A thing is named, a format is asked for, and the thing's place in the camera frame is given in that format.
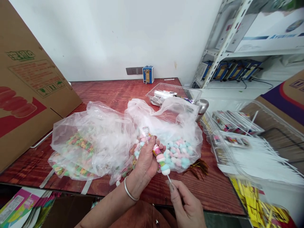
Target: wrist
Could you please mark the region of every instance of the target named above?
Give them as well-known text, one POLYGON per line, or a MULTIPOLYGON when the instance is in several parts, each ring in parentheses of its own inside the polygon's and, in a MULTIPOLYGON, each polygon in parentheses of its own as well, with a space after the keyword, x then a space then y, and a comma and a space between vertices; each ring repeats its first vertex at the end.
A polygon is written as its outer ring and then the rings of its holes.
POLYGON ((127 189, 134 198, 139 198, 142 191, 149 184, 150 178, 140 170, 134 169, 126 180, 127 189))

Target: pink marshmallow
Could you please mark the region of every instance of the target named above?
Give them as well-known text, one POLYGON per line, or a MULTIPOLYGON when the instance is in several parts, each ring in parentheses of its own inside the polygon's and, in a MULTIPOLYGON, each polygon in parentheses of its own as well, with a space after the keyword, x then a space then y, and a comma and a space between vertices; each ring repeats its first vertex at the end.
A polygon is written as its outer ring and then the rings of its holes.
POLYGON ((164 158, 165 156, 163 155, 163 154, 159 154, 159 155, 157 155, 156 156, 156 160, 159 160, 159 159, 161 159, 161 158, 164 158))

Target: candy wrapper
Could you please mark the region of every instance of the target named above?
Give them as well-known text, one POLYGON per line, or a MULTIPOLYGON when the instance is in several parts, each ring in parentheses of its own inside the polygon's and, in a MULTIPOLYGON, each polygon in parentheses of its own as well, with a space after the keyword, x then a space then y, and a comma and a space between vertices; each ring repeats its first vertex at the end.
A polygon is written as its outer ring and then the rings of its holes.
POLYGON ((59 177, 92 180, 110 175, 110 184, 133 167, 133 122, 101 102, 54 124, 49 163, 59 177))
POLYGON ((166 145, 165 163, 171 171, 185 171, 201 156, 202 130, 195 122, 198 110, 198 106, 177 97, 167 98, 157 112, 143 100, 129 101, 125 114, 132 118, 140 138, 135 157, 138 158, 147 140, 140 129, 148 127, 150 133, 166 145))

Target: cable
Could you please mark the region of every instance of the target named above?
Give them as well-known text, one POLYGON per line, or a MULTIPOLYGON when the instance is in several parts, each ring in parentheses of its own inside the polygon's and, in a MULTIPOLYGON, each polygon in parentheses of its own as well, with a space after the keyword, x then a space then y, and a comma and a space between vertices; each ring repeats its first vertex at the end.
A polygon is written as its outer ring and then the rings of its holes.
POLYGON ((283 82, 282 80, 264 80, 264 79, 259 79, 259 78, 255 78, 255 77, 253 77, 253 79, 257 79, 259 81, 279 81, 279 82, 283 82))
POLYGON ((245 84, 245 86, 246 86, 245 89, 247 89, 247 84, 244 82, 244 80, 242 80, 242 82, 243 82, 243 83, 245 84))
POLYGON ((256 79, 252 79, 252 80, 253 80, 253 81, 258 81, 258 82, 262 82, 262 83, 266 83, 266 84, 271 85, 271 88, 269 88, 269 89, 272 89, 272 88, 273 88, 273 84, 270 84, 270 83, 268 83, 268 82, 259 81, 259 80, 256 80, 256 79))

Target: table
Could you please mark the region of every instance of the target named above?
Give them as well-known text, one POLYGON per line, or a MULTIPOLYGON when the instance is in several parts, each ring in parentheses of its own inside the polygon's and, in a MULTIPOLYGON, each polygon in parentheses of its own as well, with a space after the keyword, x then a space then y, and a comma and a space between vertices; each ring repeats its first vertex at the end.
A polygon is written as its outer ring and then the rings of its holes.
MULTIPOLYGON (((101 101, 111 108, 124 112, 127 103, 132 98, 145 100, 154 110, 157 106, 150 103, 146 93, 158 83, 180 86, 178 78, 174 80, 155 79, 153 84, 143 84, 142 80, 89 81, 72 82, 73 89, 78 93, 83 103, 74 112, 86 110, 89 101, 101 101)), ((204 180, 197 180, 190 172, 185 175, 172 172, 171 179, 181 180, 203 205, 204 210, 246 215, 241 202, 236 195, 229 179, 218 169, 214 155, 210 151, 206 135, 203 134, 202 159, 209 166, 209 175, 204 180)), ((20 156, 10 167, 0 175, 0 183, 28 187, 39 187, 46 176, 52 171, 48 158, 53 153, 50 146, 52 137, 49 136, 37 148, 29 149, 20 156)), ((109 186, 109 176, 93 180, 87 194, 106 196, 116 185, 109 186)), ((171 206, 170 191, 165 184, 167 177, 157 174, 143 191, 140 199, 157 205, 171 206)), ((55 174, 45 185, 45 189, 80 193, 85 181, 72 180, 69 177, 59 178, 55 174)))

